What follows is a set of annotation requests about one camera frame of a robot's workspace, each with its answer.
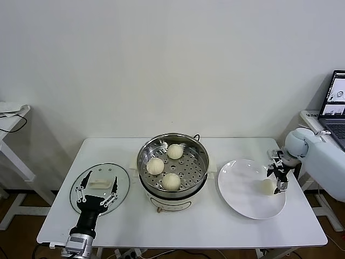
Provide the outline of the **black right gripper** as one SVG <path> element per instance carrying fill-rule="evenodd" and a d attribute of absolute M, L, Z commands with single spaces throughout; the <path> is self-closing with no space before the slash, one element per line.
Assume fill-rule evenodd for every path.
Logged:
<path fill-rule="evenodd" d="M 277 178 L 277 187 L 274 190 L 274 195 L 283 193 L 286 191 L 288 187 L 288 178 L 287 178 L 287 173 L 290 171 L 290 167 L 286 166 L 283 162 L 281 161 L 276 161 L 275 164 L 271 164 L 268 166 L 267 169 L 267 177 L 270 175 L 274 174 L 275 177 Z"/>

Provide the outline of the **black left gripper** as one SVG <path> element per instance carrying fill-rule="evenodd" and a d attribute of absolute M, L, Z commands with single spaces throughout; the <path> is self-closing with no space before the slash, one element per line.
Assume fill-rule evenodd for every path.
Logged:
<path fill-rule="evenodd" d="M 75 188 L 77 195 L 77 207 L 81 210 L 77 225 L 70 230 L 70 234 L 85 234 L 95 235 L 95 226 L 99 214 L 107 211 L 109 207 L 117 198 L 118 178 L 115 177 L 111 193 L 104 199 L 103 197 L 86 195 L 85 189 L 91 176 L 92 171 L 89 171 L 85 177 L 79 181 Z"/>

